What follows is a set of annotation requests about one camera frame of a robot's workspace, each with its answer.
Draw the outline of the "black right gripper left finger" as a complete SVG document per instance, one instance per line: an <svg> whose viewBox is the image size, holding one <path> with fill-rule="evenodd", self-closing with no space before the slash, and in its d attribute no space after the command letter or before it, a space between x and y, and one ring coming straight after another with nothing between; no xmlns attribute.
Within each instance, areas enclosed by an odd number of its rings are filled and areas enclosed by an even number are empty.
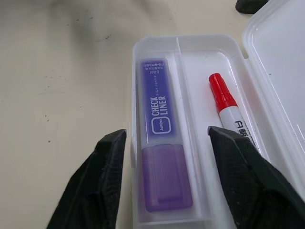
<svg viewBox="0 0 305 229"><path fill-rule="evenodd" d="M70 178L49 229L115 229L126 131L105 135Z"/></svg>

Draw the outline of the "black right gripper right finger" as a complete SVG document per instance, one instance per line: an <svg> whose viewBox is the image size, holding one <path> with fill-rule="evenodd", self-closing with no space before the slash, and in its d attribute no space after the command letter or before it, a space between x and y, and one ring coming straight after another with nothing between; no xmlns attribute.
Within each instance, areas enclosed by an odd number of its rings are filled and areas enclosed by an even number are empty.
<svg viewBox="0 0 305 229"><path fill-rule="evenodd" d="M237 229L305 229L305 202L247 137L216 126L208 135Z"/></svg>

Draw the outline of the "purple highlighter marker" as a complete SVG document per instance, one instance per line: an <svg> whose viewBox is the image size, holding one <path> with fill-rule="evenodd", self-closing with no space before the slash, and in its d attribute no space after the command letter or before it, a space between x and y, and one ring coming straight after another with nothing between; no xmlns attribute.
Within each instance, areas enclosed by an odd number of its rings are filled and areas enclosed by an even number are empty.
<svg viewBox="0 0 305 229"><path fill-rule="evenodd" d="M168 61L139 60L136 79L145 207L149 212L190 208L193 198Z"/></svg>

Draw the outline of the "red capped whiteboard marker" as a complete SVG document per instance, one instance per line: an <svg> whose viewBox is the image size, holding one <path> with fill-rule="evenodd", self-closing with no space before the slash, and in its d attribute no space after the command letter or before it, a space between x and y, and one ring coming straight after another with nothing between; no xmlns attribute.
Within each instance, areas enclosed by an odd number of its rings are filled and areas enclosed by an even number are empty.
<svg viewBox="0 0 305 229"><path fill-rule="evenodd" d="M256 146L239 106L222 76L219 73L213 73L209 76L209 83L223 128L242 135Z"/></svg>

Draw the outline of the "translucent white plastic pencil case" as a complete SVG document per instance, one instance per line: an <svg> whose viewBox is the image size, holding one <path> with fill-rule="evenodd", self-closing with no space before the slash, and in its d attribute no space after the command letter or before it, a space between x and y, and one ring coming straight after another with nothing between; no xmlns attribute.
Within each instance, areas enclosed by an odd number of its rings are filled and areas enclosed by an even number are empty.
<svg viewBox="0 0 305 229"><path fill-rule="evenodd" d="M147 37L133 49L133 229L236 229L219 180L208 127L221 120L208 78L219 73L260 154L305 201L305 0L269 0L250 19L243 47L223 34ZM145 207L137 99L137 62L168 61L193 205Z"/></svg>

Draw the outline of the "black object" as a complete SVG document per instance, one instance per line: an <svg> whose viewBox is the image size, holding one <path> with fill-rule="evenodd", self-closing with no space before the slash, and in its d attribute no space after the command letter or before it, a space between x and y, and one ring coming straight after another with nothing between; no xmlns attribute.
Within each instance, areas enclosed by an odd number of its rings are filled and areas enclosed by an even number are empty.
<svg viewBox="0 0 305 229"><path fill-rule="evenodd" d="M235 9L242 14L255 14L269 0L237 0Z"/></svg>

